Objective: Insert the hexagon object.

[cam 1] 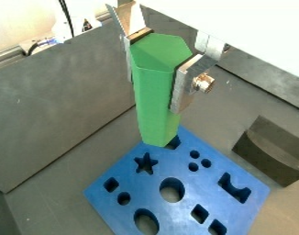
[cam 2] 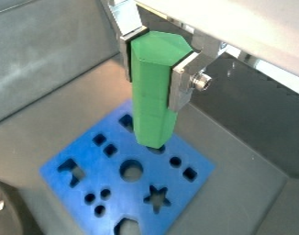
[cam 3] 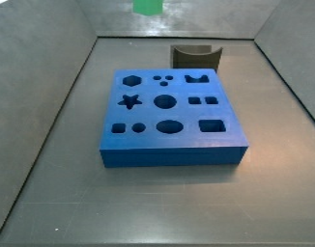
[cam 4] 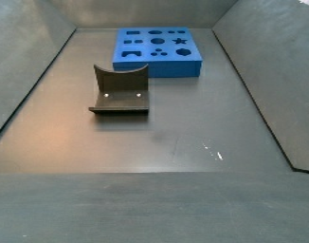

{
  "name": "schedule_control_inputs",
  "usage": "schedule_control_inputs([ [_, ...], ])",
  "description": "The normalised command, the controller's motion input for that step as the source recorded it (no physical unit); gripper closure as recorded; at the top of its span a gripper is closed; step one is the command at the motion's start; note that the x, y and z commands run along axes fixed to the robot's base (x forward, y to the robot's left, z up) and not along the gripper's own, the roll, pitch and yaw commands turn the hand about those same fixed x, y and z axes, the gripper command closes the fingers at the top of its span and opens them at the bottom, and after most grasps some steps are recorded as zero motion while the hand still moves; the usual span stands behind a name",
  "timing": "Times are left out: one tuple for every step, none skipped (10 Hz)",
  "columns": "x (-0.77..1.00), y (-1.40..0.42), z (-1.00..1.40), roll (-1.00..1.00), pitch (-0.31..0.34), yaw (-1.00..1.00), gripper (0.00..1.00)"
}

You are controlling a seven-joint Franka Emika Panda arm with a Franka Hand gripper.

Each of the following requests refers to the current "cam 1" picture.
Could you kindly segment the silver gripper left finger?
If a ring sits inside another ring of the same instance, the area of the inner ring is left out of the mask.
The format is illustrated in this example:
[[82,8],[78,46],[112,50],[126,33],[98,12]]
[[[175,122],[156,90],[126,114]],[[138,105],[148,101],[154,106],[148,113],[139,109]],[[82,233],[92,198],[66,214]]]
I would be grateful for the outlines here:
[[154,30],[146,26],[142,6],[136,1],[131,1],[120,6],[107,4],[107,8],[120,30],[127,58],[127,79],[132,81],[130,46],[151,34]]

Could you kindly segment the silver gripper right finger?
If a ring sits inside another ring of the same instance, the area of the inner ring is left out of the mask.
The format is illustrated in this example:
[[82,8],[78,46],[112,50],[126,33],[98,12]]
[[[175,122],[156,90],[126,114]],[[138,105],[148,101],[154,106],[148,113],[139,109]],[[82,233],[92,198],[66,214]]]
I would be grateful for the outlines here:
[[179,114],[190,105],[196,92],[208,93],[215,79],[208,75],[224,54],[226,42],[198,31],[195,39],[198,52],[178,66],[172,86],[170,110]]

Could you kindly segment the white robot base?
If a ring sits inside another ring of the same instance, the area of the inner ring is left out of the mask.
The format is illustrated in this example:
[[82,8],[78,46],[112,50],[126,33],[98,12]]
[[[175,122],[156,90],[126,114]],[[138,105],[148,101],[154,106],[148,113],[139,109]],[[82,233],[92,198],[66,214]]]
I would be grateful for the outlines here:
[[28,39],[20,44],[23,55],[31,56],[38,49],[47,49],[56,44],[63,44],[67,40],[82,35],[94,28],[100,28],[102,22],[94,14],[75,17],[60,17],[52,26],[52,31],[42,36]]

